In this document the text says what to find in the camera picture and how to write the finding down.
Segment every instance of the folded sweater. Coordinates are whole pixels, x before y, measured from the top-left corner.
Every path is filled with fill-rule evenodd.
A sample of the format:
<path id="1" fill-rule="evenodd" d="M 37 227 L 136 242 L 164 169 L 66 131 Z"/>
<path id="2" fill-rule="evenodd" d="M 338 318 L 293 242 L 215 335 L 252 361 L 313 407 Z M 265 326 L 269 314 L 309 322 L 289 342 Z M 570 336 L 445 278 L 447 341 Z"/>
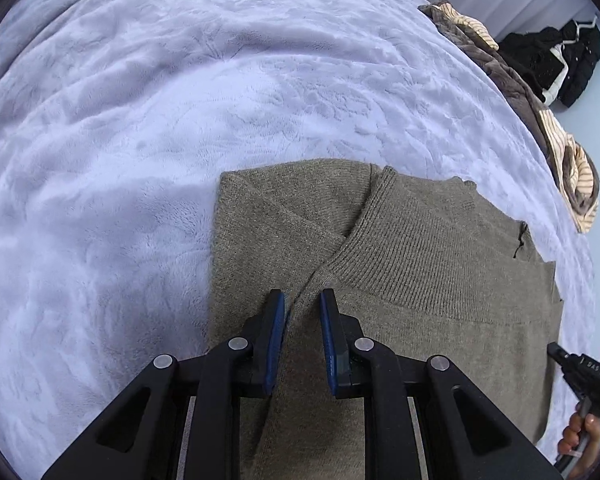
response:
<path id="1" fill-rule="evenodd" d="M 533 441 L 548 415 L 546 344 L 562 302 L 554 264 L 524 222 L 471 182 L 310 160 L 223 173 L 214 218 L 210 343 L 240 330 L 271 288 L 286 293 L 269 401 L 242 404 L 242 473 L 364 478 L 361 399 L 331 397 L 317 294 L 397 354 L 449 356 Z"/>

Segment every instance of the pile of clothes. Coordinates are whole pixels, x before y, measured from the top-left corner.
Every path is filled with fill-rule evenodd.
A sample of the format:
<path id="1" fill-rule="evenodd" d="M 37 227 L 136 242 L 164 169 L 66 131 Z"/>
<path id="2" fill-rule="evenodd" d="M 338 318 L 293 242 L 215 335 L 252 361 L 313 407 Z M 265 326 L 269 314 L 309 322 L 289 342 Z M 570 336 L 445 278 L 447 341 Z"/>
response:
<path id="1" fill-rule="evenodd" d="M 556 99 L 569 107 L 587 87 L 600 61 L 600 30 L 596 20 L 571 20 L 560 30 L 509 34 L 499 53 L 547 106 Z"/>
<path id="2" fill-rule="evenodd" d="M 581 27 L 579 30 L 578 25 L 575 25 L 573 33 L 578 37 L 575 43 L 561 40 L 561 44 L 554 44 L 550 48 L 548 46 L 553 40 L 542 43 L 536 38 L 532 40 L 533 44 L 526 44 L 526 40 L 520 39 L 526 36 L 515 35 L 519 47 L 513 49 L 517 55 L 516 59 L 504 53 L 503 43 L 497 44 L 481 22 L 458 13 L 448 1 L 439 0 L 422 5 L 419 9 L 431 19 L 438 31 L 479 66 L 502 92 L 542 151 L 576 228 L 579 232 L 588 232 L 598 211 L 598 173 L 587 152 L 560 126 L 554 113 L 547 107 L 544 90 L 555 92 L 558 99 L 565 104 L 573 104 L 591 77 L 595 65 L 593 60 L 597 62 L 600 59 L 600 41 L 595 41 L 596 37 L 600 38 L 598 28 Z M 569 30 L 571 25 L 568 23 L 562 31 L 569 34 Z M 555 38 L 562 37 L 562 34 L 563 32 L 559 31 Z M 511 45 L 515 41 L 511 39 L 511 34 L 507 38 L 507 47 L 511 53 Z M 538 54 L 541 44 L 548 47 L 549 54 Z M 552 49 L 562 54 L 567 63 L 566 68 L 560 70 L 566 72 L 559 88 L 552 88 L 555 79 L 551 78 L 557 72 L 549 57 L 554 56 Z M 539 59 L 544 59 L 544 62 L 538 62 Z M 545 89 L 543 85 L 548 85 L 549 88 Z"/>

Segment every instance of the ribbed knit fabric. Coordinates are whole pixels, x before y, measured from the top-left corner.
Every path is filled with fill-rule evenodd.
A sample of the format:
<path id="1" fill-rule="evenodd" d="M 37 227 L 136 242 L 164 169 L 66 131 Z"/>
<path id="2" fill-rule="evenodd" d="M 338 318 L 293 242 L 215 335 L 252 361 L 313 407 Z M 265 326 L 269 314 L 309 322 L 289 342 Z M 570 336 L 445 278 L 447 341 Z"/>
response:
<path id="1" fill-rule="evenodd" d="M 272 399 L 243 403 L 246 478 L 364 478 L 362 401 L 334 400 L 326 381 L 315 300 L 327 286 L 365 335 L 449 356 L 526 436 L 542 435 L 562 312 L 554 264 L 474 183 L 346 160 L 224 173 L 214 229 L 211 344 L 271 288 L 289 310 Z"/>

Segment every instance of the sweater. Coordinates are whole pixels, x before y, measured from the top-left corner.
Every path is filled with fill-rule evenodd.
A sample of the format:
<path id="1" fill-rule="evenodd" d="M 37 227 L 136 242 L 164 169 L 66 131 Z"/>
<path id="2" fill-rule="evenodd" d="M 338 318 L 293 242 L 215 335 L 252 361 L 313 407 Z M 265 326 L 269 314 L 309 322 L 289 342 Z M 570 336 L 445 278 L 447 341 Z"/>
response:
<path id="1" fill-rule="evenodd" d="M 459 178 L 309 160 L 223 173 L 214 217 L 210 343 L 237 334 L 271 288 L 286 331 L 270 400 L 241 407 L 253 479 L 363 479 L 362 399 L 335 400 L 316 298 L 397 354 L 446 354 L 529 437 L 542 435 L 562 301 L 524 222 Z"/>

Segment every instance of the blue gripper pad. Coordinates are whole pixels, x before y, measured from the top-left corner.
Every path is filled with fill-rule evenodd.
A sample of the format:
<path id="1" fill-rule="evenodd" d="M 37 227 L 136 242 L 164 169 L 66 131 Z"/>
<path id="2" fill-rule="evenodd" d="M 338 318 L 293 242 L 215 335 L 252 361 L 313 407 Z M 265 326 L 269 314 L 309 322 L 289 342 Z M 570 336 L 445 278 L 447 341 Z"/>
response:
<path id="1" fill-rule="evenodd" d="M 320 294 L 320 325 L 322 326 L 322 345 L 324 346 L 324 360 L 327 364 L 327 381 L 331 395 L 336 394 L 338 384 L 338 370 L 336 368 L 336 354 L 333 344 L 333 333 L 327 312 L 327 302 L 324 294 Z"/>
<path id="2" fill-rule="evenodd" d="M 276 303 L 276 313 L 274 316 L 269 346 L 267 348 L 267 371 L 264 377 L 264 391 L 268 396 L 273 391 L 278 374 L 278 359 L 280 357 L 280 347 L 282 346 L 282 336 L 285 331 L 285 295 L 278 293 L 278 302 Z"/>

